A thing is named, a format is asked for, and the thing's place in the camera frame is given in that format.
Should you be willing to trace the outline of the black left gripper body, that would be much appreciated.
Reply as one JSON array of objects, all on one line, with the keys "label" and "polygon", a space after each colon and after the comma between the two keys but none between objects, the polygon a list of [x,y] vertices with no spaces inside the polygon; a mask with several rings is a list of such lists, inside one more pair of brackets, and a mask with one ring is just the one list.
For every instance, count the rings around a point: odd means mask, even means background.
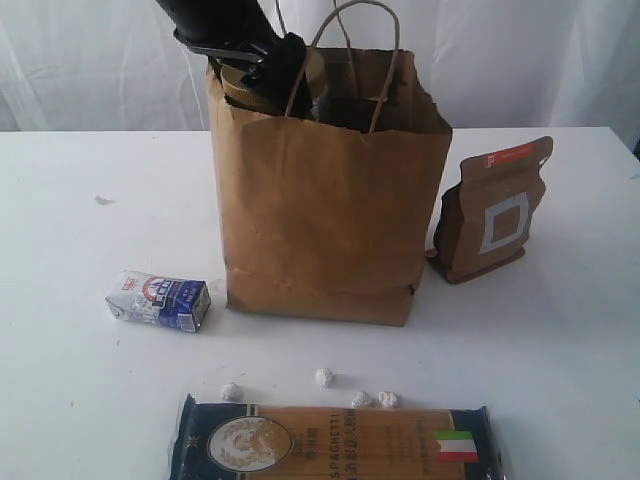
[{"label": "black left gripper body", "polygon": [[257,65],[280,37],[254,0],[158,0],[175,25],[174,38],[220,63]]}]

